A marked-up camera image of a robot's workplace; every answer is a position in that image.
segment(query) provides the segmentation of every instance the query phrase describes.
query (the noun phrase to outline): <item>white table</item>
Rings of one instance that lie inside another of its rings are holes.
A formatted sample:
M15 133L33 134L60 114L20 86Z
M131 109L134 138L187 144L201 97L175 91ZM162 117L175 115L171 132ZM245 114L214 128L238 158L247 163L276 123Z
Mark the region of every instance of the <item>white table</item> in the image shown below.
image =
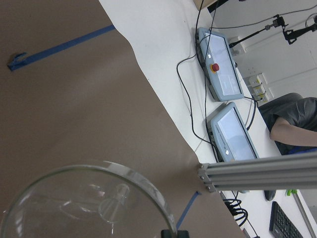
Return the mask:
M141 70L182 136L197 154L200 163L215 163L211 146L192 133L189 101L176 74L176 64L195 53L193 36L198 11L194 2L192 0L100 0L100 2L116 29L131 44ZM203 9L198 26L208 28L211 26L211 21L211 15L207 9ZM204 121L204 74L196 58L182 63L179 71L191 96L195 132L208 139ZM250 96L241 74L238 74L245 95ZM250 101L241 99L236 100L235 103L242 119L246 121ZM207 115L220 104L208 92ZM258 110L249 134L261 158L279 155L275 143L269 139L268 129ZM231 192L225 194L227 197L233 197ZM258 235L273 237L268 231L271 202L265 200L263 191L251 191L239 195L239 198L243 200L242 207L249 212L249 220ZM285 191L281 190L277 191L274 200L283 208L303 237L310 237L293 197L285 196ZM255 236L249 224L246 223L244 227L251 236Z

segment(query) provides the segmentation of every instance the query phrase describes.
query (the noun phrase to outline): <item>keyboard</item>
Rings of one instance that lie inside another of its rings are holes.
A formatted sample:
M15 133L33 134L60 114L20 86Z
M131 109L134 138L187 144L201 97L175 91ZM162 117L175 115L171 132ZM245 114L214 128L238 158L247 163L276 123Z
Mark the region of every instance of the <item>keyboard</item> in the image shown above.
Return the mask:
M303 238L277 202L272 202L269 230L275 238Z

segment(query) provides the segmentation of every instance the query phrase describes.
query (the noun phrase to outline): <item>person's arm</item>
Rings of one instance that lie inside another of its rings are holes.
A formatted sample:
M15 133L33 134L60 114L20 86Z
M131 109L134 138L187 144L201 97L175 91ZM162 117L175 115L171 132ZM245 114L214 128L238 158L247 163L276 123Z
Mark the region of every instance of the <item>person's arm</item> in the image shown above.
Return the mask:
M291 125L281 117L274 123L270 138L287 145L317 147L317 132Z

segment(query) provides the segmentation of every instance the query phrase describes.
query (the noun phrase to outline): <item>black shirt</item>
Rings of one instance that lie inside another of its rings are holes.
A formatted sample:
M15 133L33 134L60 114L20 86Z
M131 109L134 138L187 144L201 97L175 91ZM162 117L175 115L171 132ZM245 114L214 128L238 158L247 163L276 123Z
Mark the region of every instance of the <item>black shirt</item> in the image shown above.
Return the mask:
M259 107L259 110L270 132L278 117L284 118L291 125L317 131L317 98L301 98L298 94L288 94L285 95L284 100L277 99L277 102L271 105L265 104ZM275 143L282 155L294 149L292 145ZM312 148L314 147L301 146L297 148L297 152Z

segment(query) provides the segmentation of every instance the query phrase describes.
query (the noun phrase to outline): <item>black mouse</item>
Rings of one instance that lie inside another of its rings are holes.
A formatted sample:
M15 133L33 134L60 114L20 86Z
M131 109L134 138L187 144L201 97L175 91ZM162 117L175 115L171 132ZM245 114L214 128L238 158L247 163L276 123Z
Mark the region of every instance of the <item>black mouse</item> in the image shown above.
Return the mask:
M264 196L267 201L272 201L275 197L276 190L264 190Z

